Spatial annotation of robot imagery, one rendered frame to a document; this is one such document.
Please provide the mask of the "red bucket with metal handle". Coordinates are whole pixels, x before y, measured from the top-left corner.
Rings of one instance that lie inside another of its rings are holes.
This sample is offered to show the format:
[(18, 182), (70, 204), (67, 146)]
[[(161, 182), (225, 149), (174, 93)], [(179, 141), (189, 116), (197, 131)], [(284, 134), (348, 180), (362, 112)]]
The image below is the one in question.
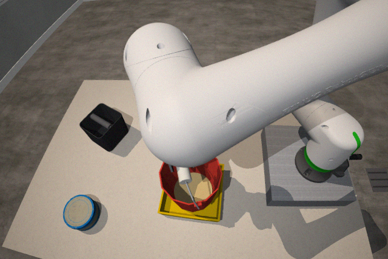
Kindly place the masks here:
[(161, 166), (159, 178), (163, 191), (181, 209), (196, 212), (206, 208), (217, 193), (222, 177), (218, 159), (194, 168), (173, 168), (171, 172), (164, 162)]

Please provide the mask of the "yellow rectangular tray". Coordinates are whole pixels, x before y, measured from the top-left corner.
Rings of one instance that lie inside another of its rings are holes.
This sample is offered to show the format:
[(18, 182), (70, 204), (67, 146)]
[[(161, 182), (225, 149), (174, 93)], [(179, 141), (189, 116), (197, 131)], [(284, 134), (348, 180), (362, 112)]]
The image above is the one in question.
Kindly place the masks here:
[[(221, 198), (222, 198), (222, 184), (223, 184), (223, 175), (224, 175), (224, 164), (219, 164), (222, 177), (219, 185), (219, 189), (212, 200), (212, 202), (203, 210), (196, 212), (190, 212), (184, 209), (181, 209), (177, 204), (175, 204), (172, 199), (162, 190), (161, 200), (159, 203), (158, 213), (164, 215), (172, 215), (173, 217), (189, 218), (194, 220), (207, 220), (213, 222), (219, 222), (220, 213), (221, 213)], [(203, 218), (202, 218), (203, 217)]]

